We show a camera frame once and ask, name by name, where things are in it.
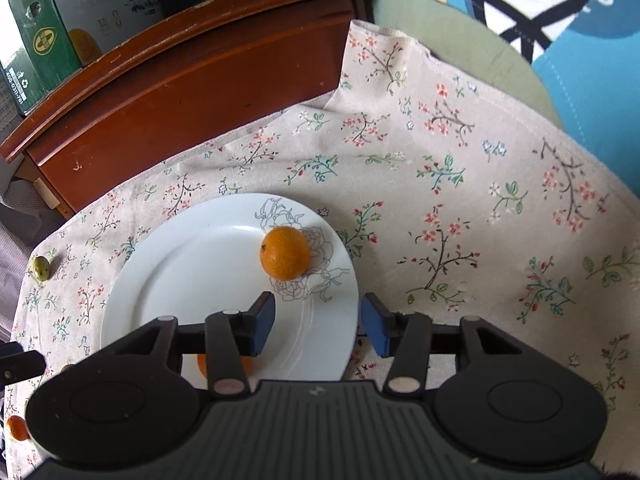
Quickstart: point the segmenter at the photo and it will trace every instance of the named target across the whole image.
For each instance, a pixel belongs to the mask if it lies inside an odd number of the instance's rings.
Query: wooden headboard
[[[210,0],[77,72],[0,145],[77,212],[152,165],[337,87],[367,0]]]

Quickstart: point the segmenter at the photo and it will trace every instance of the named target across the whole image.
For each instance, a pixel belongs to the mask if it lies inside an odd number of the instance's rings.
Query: green leaf print
[[[627,348],[620,348],[626,344],[626,341],[631,338],[631,334],[621,334],[611,341],[607,348],[600,350],[600,357],[604,359],[606,377],[605,381],[597,381],[593,383],[593,387],[596,388],[598,393],[604,397],[607,403],[607,411],[614,412],[616,410],[616,398],[617,395],[612,395],[614,390],[625,390],[628,386],[624,376],[618,374],[616,365],[620,361],[624,361],[629,358],[629,350]]]
[[[631,279],[633,277],[632,270],[636,266],[640,266],[640,253],[638,251],[630,252],[626,246],[622,247],[618,261],[615,261],[611,254],[608,254],[602,259],[602,265],[599,269],[595,268],[593,260],[588,256],[582,260],[582,267],[589,273],[585,279],[588,280],[591,276],[602,273],[600,283],[603,288],[607,288],[611,283],[621,282],[623,276],[628,276]]]
[[[297,160],[292,166],[289,166],[290,175],[288,175],[283,182],[286,182],[288,186],[300,176],[303,176],[307,171],[314,172],[316,182],[324,182],[331,175],[337,176],[334,167],[338,164],[338,156],[334,155],[329,158],[325,158],[323,155],[316,155],[314,158],[304,158]]]
[[[465,181],[462,174],[465,173],[466,168],[455,170],[453,168],[453,156],[451,154],[444,158],[443,165],[440,165],[439,162],[435,162],[432,155],[425,156],[424,160],[430,162],[430,164],[425,164],[423,166],[423,170],[417,170],[416,178],[430,176],[433,179],[433,186],[431,186],[431,190],[435,194],[440,194],[440,191],[442,190],[440,183],[443,178],[445,179],[445,182],[451,182],[454,187],[458,187],[459,184],[462,184]]]
[[[590,257],[588,256],[584,257],[584,260],[582,261],[582,266],[584,267],[584,270],[586,270],[587,272],[593,272],[594,264],[593,264],[593,260]]]
[[[353,235],[350,235],[347,230],[336,232],[352,260],[362,256],[364,246],[355,244],[358,240],[372,244],[378,243],[378,236],[370,228],[367,228],[367,225],[369,222],[380,220],[380,213],[374,211],[373,208],[382,207],[382,205],[383,202],[372,202],[353,210],[353,214],[356,217],[356,229]]]
[[[523,200],[528,195],[529,191],[526,191],[523,193],[523,195],[518,196],[520,186],[518,186],[518,183],[515,180],[513,182],[507,182],[504,185],[504,189],[507,191],[507,193],[502,194],[500,192],[500,186],[498,186],[498,184],[496,184],[495,182],[491,184],[491,186],[489,186],[489,195],[497,196],[498,202],[495,204],[492,214],[489,216],[488,222],[495,223],[500,218],[500,213],[498,213],[497,209],[501,205],[504,205],[504,208],[507,210],[509,204],[511,202],[514,202],[517,214],[522,213],[522,210],[524,209]]]
[[[575,304],[575,301],[569,297],[569,293],[573,289],[569,279],[563,276],[555,285],[554,279],[548,276],[546,272],[556,266],[553,256],[549,257],[548,262],[532,258],[529,260],[529,266],[533,273],[527,275],[529,283],[525,286],[526,295],[518,300],[523,303],[524,310],[516,319],[523,324],[526,323],[527,317],[535,312],[543,301],[548,304],[552,314],[562,316],[564,314],[563,305],[566,303]]]

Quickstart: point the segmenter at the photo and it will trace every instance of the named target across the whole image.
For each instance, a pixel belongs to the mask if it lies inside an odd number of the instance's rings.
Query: orange object
[[[247,375],[251,374],[252,361],[250,357],[240,356],[242,360],[242,368],[244,368],[244,373]],[[207,357],[204,354],[198,354],[198,368],[200,369],[200,373],[207,378]]]
[[[260,263],[264,272],[281,282],[301,276],[307,270],[309,260],[305,235],[293,227],[273,228],[260,245]]]
[[[6,426],[9,429],[9,434],[15,439],[22,442],[23,440],[29,440],[29,431],[27,430],[27,423],[21,416],[12,415],[6,420]]]

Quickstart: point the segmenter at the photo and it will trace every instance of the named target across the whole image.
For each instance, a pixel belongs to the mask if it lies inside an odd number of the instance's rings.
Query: branch print
[[[598,196],[588,181],[578,184],[576,180],[584,177],[582,163],[576,162],[573,157],[565,160],[555,147],[543,139],[542,150],[533,150],[533,153],[539,153],[540,159],[544,160],[545,152],[551,155],[553,162],[551,168],[543,175],[544,199],[558,190],[558,198],[568,202],[568,205],[553,211],[554,221],[556,225],[567,224],[572,233],[577,233],[584,228],[586,221],[591,220],[591,217],[584,213],[585,206],[595,203],[594,209],[597,212],[606,213],[604,206],[608,195]]]
[[[433,102],[433,108],[429,108],[427,103],[418,102],[418,108],[428,115],[427,120],[424,121],[424,126],[427,131],[434,134],[437,128],[441,135],[448,136],[449,129],[453,128],[458,140],[458,147],[468,146],[466,142],[466,135],[473,132],[474,124],[469,124],[460,118],[460,110],[458,108],[452,108],[447,101],[449,91],[443,83],[437,83],[436,92],[442,97],[442,104],[438,100]]]
[[[58,339],[64,341],[67,338],[69,335],[69,323],[71,323],[71,316],[63,316],[53,323],[53,328],[56,330],[56,333],[53,335],[53,342],[56,342]]]
[[[66,278],[66,268],[78,257],[71,254],[71,244],[66,245],[65,253],[58,254],[56,248],[44,253],[47,260],[51,263],[52,280],[59,281]]]
[[[178,184],[169,186],[165,192],[162,200],[169,201],[170,205],[162,208],[162,214],[170,219],[176,216],[180,211],[184,211],[191,207],[191,194],[194,191],[202,189],[205,184],[197,182],[196,184],[187,184],[188,173],[183,176],[177,175],[176,180]]]
[[[348,79],[349,79],[349,74],[347,74],[346,72],[342,72],[340,74],[340,84],[339,84],[340,88],[344,90],[353,89],[353,85],[349,83]]]
[[[302,122],[298,126],[296,126],[295,130],[293,130],[295,134],[300,133],[303,127],[306,130],[313,130],[317,132],[322,128],[324,124],[327,124],[329,122],[324,120],[324,114],[320,112],[314,112],[310,117],[308,110],[303,110],[300,112],[300,119],[302,119]]]
[[[451,78],[451,80],[456,84],[456,96],[457,97],[464,97],[465,96],[465,89],[464,89],[464,85],[460,81],[460,76],[459,75],[455,75],[455,76],[453,76],[453,78]],[[467,81],[466,82],[466,87],[469,89],[469,91],[472,94],[478,95],[478,87],[476,85],[474,85],[471,81]]]
[[[388,164],[389,169],[395,171],[398,169],[398,163],[404,162],[406,156],[403,152],[385,153],[385,155],[359,155],[358,157],[366,157],[365,164]]]
[[[279,138],[279,134],[268,135],[266,127],[262,126],[254,133],[254,139],[251,142],[240,145],[243,151],[248,151],[248,154],[230,158],[229,161],[237,163],[234,168],[238,168],[238,174],[245,174],[256,160],[273,160],[275,158],[278,152],[272,150],[270,144]]]
[[[372,379],[368,372],[378,366],[378,363],[364,363],[364,354],[365,352],[362,351],[362,339],[357,338],[356,345],[353,347],[353,352],[349,358],[349,365],[354,368],[355,377],[361,381]]]
[[[388,77],[389,82],[386,85],[386,91],[389,92],[391,96],[394,94],[394,86],[400,88],[400,86],[404,84],[406,81],[406,72],[403,74],[399,70],[395,70],[394,65],[396,55],[403,50],[398,41],[393,44],[391,51],[382,50],[378,54],[375,51],[375,48],[378,46],[378,40],[373,36],[367,36],[364,43],[361,43],[353,34],[350,34],[349,45],[351,48],[360,50],[358,53],[358,63],[360,65],[364,65],[365,62],[370,61],[374,66],[373,72],[369,73],[366,77],[367,83],[379,75]]]
[[[328,176],[338,174],[335,173],[334,167],[338,164],[338,156],[330,156],[329,158],[323,155],[316,155],[314,158],[303,158],[293,163],[293,166],[289,166],[290,175],[283,180],[288,186],[299,176],[303,176],[307,171],[314,172],[316,182],[324,182]]]
[[[85,335],[80,338],[80,344],[78,345],[78,348],[81,348],[84,351],[85,357],[88,357],[91,353],[91,347],[89,346],[87,337]]]
[[[127,240],[123,244],[120,244],[120,248],[113,251],[113,256],[109,258],[109,263],[111,263],[116,258],[119,258],[123,254],[123,264],[127,263],[131,255],[135,252],[136,245],[140,241],[140,237],[146,235],[150,230],[151,229],[149,228],[138,227],[135,234],[129,235],[129,237],[127,237]]]
[[[372,244],[378,243],[378,236],[374,231],[367,229],[368,222],[377,222],[380,220],[380,213],[373,211],[375,207],[382,207],[382,202],[372,202],[362,206],[360,209],[354,209],[353,214],[356,217],[356,230],[350,234],[347,230],[336,231],[340,240],[347,248],[349,256],[353,260],[362,256],[363,245],[358,242],[368,241]]]
[[[349,117],[342,122],[340,130],[351,130],[351,133],[344,137],[345,144],[352,143],[356,148],[360,148],[371,142],[371,137],[377,140],[385,140],[388,134],[382,134],[378,130],[378,123],[383,119],[388,119],[389,115],[381,115],[377,119],[370,120],[366,113],[360,112],[355,117]]]
[[[569,298],[569,293],[573,289],[569,279],[564,276],[554,284],[554,279],[546,275],[546,272],[555,266],[553,256],[549,257],[548,262],[538,261],[535,257],[529,260],[529,267],[533,272],[527,276],[529,279],[529,283],[525,286],[527,294],[518,300],[524,304],[525,308],[516,318],[523,324],[527,322],[527,316],[535,312],[543,302],[549,305],[549,310],[555,316],[564,314],[562,306],[565,303],[575,304],[575,301]]]
[[[82,324],[91,324],[91,311],[95,307],[95,300],[97,300],[104,292],[104,285],[97,288],[92,287],[91,277],[86,280],[86,288],[81,286],[78,289],[78,306],[82,310],[80,317],[76,319],[78,326]]]
[[[27,294],[27,297],[24,298],[22,306],[27,308],[29,312],[33,312],[38,308],[38,304],[40,303],[40,293],[43,288],[44,284],[37,283],[36,286],[31,289],[31,292]]]
[[[607,369],[607,376],[604,381],[598,381],[594,383],[594,387],[604,397],[607,403],[607,411],[614,412],[616,410],[616,397],[615,395],[609,395],[611,390],[625,390],[626,381],[624,376],[618,375],[616,370],[616,364],[620,361],[624,361],[629,358],[629,350],[626,348],[619,348],[623,341],[627,341],[631,337],[631,334],[622,334],[611,341],[609,341],[609,347],[600,350],[600,357],[605,360],[605,368]]]
[[[466,168],[462,168],[461,170],[455,170],[453,168],[453,157],[451,154],[447,155],[444,158],[444,164],[440,164],[439,162],[435,162],[433,159],[433,155],[428,155],[423,157],[426,162],[430,162],[430,164],[425,164],[423,166],[423,170],[417,170],[418,173],[416,178],[430,176],[433,181],[433,186],[431,186],[431,190],[436,194],[440,194],[442,188],[440,187],[440,183],[443,178],[445,182],[450,182],[454,185],[454,187],[458,187],[458,184],[462,184],[465,179],[462,177],[462,174],[465,173]]]
[[[500,191],[500,186],[498,186],[495,182],[491,184],[491,186],[489,186],[489,195],[498,197],[498,202],[495,204],[494,209],[487,219],[487,221],[491,222],[492,224],[495,224],[500,219],[500,213],[498,213],[497,209],[503,204],[505,213],[511,213],[511,209],[509,208],[510,203],[515,204],[516,214],[522,213],[522,200],[529,193],[529,191],[525,191],[523,194],[518,196],[518,192],[520,189],[518,187],[517,181],[515,180],[513,182],[507,182],[504,185],[504,189],[506,189],[507,191],[505,194]]]
[[[622,253],[620,254],[619,260],[615,261],[611,254],[608,254],[602,259],[602,264],[598,269],[596,269],[593,260],[591,260],[588,256],[585,256],[584,260],[582,261],[582,267],[589,273],[589,275],[586,277],[587,280],[591,276],[596,276],[597,274],[600,274],[602,272],[601,283],[602,286],[606,288],[612,282],[621,282],[622,276],[624,274],[626,274],[630,279],[634,278],[632,269],[640,268],[640,251],[629,251],[628,247],[625,246],[622,248]]]
[[[55,310],[59,300],[60,300],[59,296],[54,296],[50,292],[47,292],[47,295],[44,298],[44,309],[45,310]]]
[[[115,229],[120,220],[116,220],[114,213],[116,209],[118,209],[122,205],[122,201],[117,200],[116,196],[113,193],[107,193],[107,197],[109,197],[109,203],[102,209],[102,214],[104,216],[103,220],[96,222],[94,227],[98,229],[97,233],[89,238],[85,245],[91,247],[92,251],[95,251],[100,244],[100,240],[102,240],[102,235],[105,233],[107,229]]]
[[[507,148],[504,145],[504,142],[499,140],[495,144],[493,144],[490,140],[485,139],[482,141],[482,150],[486,155],[486,161],[491,162],[491,156],[505,156],[507,154]]]
[[[463,291],[460,288],[450,285],[447,281],[438,279],[440,275],[448,276],[451,266],[459,266],[461,264],[469,264],[471,267],[478,268],[478,258],[480,253],[470,251],[469,253],[463,253],[462,245],[460,243],[455,244],[455,248],[449,248],[450,242],[453,238],[460,236],[462,229],[468,230],[469,222],[460,221],[457,218],[455,222],[449,223],[448,226],[441,225],[439,218],[439,212],[442,204],[438,204],[433,208],[431,213],[427,213],[424,217],[424,222],[428,225],[428,228],[422,231],[421,235],[414,237],[414,243],[417,245],[426,242],[428,244],[435,243],[436,247],[431,248],[433,253],[424,257],[409,258],[404,256],[399,262],[402,264],[415,264],[418,266],[425,266],[426,272],[429,278],[425,285],[411,288],[406,292],[407,303],[412,304],[415,301],[415,293],[422,290],[429,292],[429,298],[431,301],[443,301],[449,307],[449,309],[457,310],[458,306],[465,303]]]
[[[157,184],[152,184],[151,186],[149,184],[145,184],[145,187],[142,191],[140,191],[139,193],[137,193],[134,197],[134,199],[138,198],[139,196],[144,196],[144,200],[145,202],[147,200],[149,200],[151,198],[151,195],[153,195],[153,193],[156,192],[156,187],[158,185]]]
[[[220,181],[220,185],[218,186],[218,193],[220,195],[236,195],[240,192],[242,186],[238,186],[238,184],[227,183],[226,177]]]

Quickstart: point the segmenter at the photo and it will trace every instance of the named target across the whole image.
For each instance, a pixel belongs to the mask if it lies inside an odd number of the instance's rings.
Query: green olive
[[[48,280],[51,274],[49,261],[44,256],[36,256],[31,263],[31,272],[39,282]]]

